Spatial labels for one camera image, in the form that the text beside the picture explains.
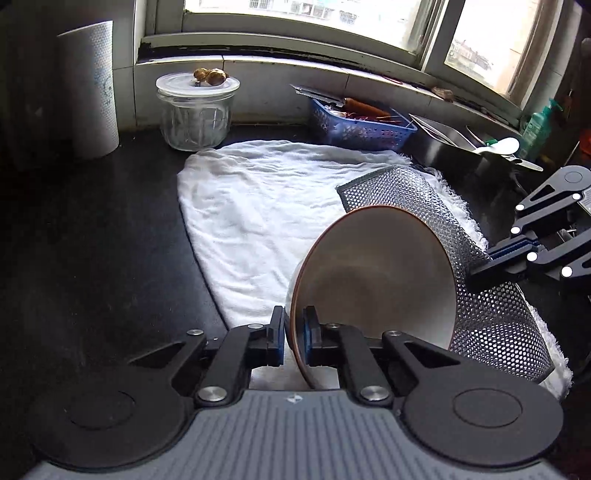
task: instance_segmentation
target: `green bottle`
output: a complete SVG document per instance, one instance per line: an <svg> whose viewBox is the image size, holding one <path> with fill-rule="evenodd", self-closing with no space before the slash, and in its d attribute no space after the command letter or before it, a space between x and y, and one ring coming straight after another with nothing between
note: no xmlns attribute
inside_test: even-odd
<svg viewBox="0 0 591 480"><path fill-rule="evenodd" d="M519 158L534 161L538 157L540 150L552 131L550 115L552 114L553 108L558 108L562 111L558 102L551 98L550 105L545 106L542 112L534 113L531 116L527 127L525 127L525 131L521 135Z"/></svg>

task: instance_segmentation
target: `wooden handle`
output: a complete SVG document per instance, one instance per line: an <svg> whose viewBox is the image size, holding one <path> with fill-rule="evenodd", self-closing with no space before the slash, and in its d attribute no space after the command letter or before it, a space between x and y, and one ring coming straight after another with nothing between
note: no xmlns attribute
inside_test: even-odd
<svg viewBox="0 0 591 480"><path fill-rule="evenodd" d="M345 111L373 117L391 116L391 113L384 112L379 108L368 105L367 103L358 102L357 100L354 100L352 98L345 99Z"/></svg>

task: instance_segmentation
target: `blue plastic basket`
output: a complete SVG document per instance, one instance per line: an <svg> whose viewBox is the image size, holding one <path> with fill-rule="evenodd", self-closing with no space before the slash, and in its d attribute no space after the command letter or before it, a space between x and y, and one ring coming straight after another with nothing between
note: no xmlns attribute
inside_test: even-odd
<svg viewBox="0 0 591 480"><path fill-rule="evenodd" d="M417 131L417 127L396 110L379 105L382 110L399 117L401 125L388 125L366 120L351 120L330 113L316 99L312 101L311 125L322 137L323 143L350 150L398 151L407 138Z"/></svg>

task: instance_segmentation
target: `white towel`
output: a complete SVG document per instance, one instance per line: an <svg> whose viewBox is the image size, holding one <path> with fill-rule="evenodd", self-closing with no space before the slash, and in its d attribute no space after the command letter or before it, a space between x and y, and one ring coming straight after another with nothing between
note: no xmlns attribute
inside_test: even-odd
<svg viewBox="0 0 591 480"><path fill-rule="evenodd" d="M262 140L191 155L178 174L178 199L191 244L228 327L266 324L273 307L284 305L297 264L326 227L345 214L337 186L388 165L408 163L392 151L361 153ZM424 176L467 234L486 249L465 202L437 177ZM563 378L566 360L555 342L548 348L561 368L553 390L562 394L570 385L570 377L566 375L568 384ZM251 387L307 388L287 345L285 365L256 369Z"/></svg>

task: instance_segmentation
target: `silver screw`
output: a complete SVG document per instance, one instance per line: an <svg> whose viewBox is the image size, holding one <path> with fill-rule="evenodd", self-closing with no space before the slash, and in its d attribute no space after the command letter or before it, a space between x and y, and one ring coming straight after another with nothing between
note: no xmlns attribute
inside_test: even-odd
<svg viewBox="0 0 591 480"><path fill-rule="evenodd" d="M225 388L222 387L204 387L197 393L203 401L222 401L228 396Z"/></svg>
<svg viewBox="0 0 591 480"><path fill-rule="evenodd" d="M390 395L388 390L386 390L384 387L380 387L379 385L363 387L359 393L365 400L369 401L386 400L386 398L388 398Z"/></svg>

